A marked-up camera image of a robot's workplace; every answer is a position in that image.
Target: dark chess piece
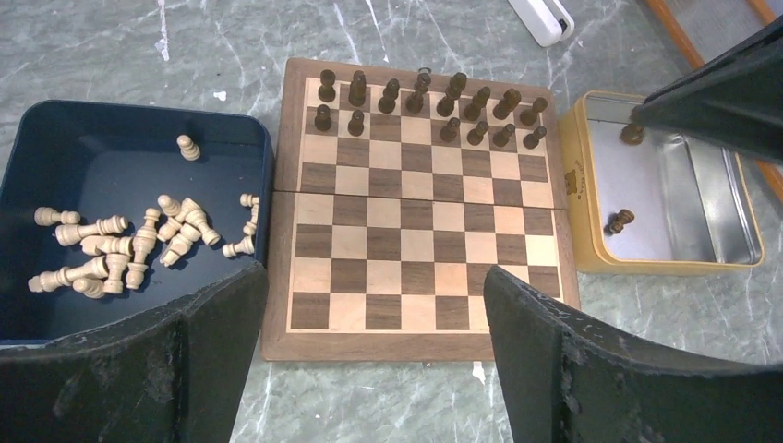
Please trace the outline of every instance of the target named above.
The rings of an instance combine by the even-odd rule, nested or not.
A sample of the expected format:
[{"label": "dark chess piece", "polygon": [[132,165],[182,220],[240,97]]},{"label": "dark chess piece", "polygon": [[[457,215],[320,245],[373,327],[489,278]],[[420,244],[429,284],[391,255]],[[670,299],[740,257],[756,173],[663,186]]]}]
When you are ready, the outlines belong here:
[{"label": "dark chess piece", "polygon": [[529,150],[534,150],[538,146],[538,142],[541,141],[547,135],[547,129],[543,126],[539,126],[533,130],[530,134],[524,136],[522,144]]},{"label": "dark chess piece", "polygon": [[446,142],[452,141],[457,138],[460,132],[460,119],[452,117],[440,130],[440,139]]},{"label": "dark chess piece", "polygon": [[495,118],[498,120],[502,120],[508,117],[521,101],[522,95],[519,93],[519,91],[515,90],[514,88],[510,88],[503,94],[503,98],[500,100],[500,102],[498,102],[498,105],[495,106],[495,109],[492,110],[492,114],[495,115]]},{"label": "dark chess piece", "polygon": [[391,114],[397,105],[397,96],[400,95],[400,82],[397,78],[392,78],[386,83],[383,89],[383,96],[378,100],[378,110],[384,114]]},{"label": "dark chess piece", "polygon": [[467,142],[473,146],[481,143],[487,131],[489,131],[489,124],[484,120],[478,122],[478,125],[467,133]]},{"label": "dark chess piece", "polygon": [[492,136],[492,143],[495,143],[495,146],[506,146],[515,132],[516,126],[509,123],[504,126],[503,129],[496,132],[494,136]]},{"label": "dark chess piece", "polygon": [[365,113],[358,109],[351,114],[351,121],[348,122],[348,134],[359,137],[365,130]]},{"label": "dark chess piece", "polygon": [[487,100],[489,100],[490,90],[488,86],[478,90],[476,95],[473,96],[473,101],[468,103],[464,109],[465,119],[474,122],[481,115],[481,110],[487,106]]},{"label": "dark chess piece", "polygon": [[367,77],[364,71],[354,72],[354,78],[351,80],[351,86],[348,89],[348,102],[359,107],[365,104],[367,98]]},{"label": "dark chess piece", "polygon": [[633,222],[635,218],[636,216],[633,215],[633,212],[630,212],[629,210],[620,210],[620,212],[611,218],[611,221],[606,227],[606,231],[607,233],[612,234],[621,233],[622,228],[625,227],[626,224]]},{"label": "dark chess piece", "polygon": [[549,106],[547,99],[538,97],[533,100],[533,104],[519,114],[519,121],[525,126],[532,126],[538,121],[538,115],[543,113]]},{"label": "dark chess piece", "polygon": [[329,106],[322,104],[316,108],[315,126],[318,131],[326,132],[331,128],[331,111]]},{"label": "dark chess piece", "polygon": [[337,92],[334,90],[334,81],[336,79],[337,76],[334,75],[334,71],[330,69],[320,71],[319,98],[322,101],[328,103],[337,96]]}]

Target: marble surface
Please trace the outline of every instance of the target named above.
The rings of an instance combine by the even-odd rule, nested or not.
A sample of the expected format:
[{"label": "marble surface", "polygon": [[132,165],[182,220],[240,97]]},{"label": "marble surface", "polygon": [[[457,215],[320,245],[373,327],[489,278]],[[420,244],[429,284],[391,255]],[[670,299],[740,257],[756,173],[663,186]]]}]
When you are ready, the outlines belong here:
[{"label": "marble surface", "polygon": [[[567,42],[536,45],[505,0],[53,0],[0,5],[0,167],[35,102],[155,104],[258,118],[276,138],[291,56],[550,87],[647,94],[687,71],[644,2],[563,0]],[[746,162],[766,262],[707,278],[580,275],[588,314],[647,339],[783,361],[780,205]],[[479,364],[268,364],[257,355],[235,442],[511,441],[498,374]]]}]

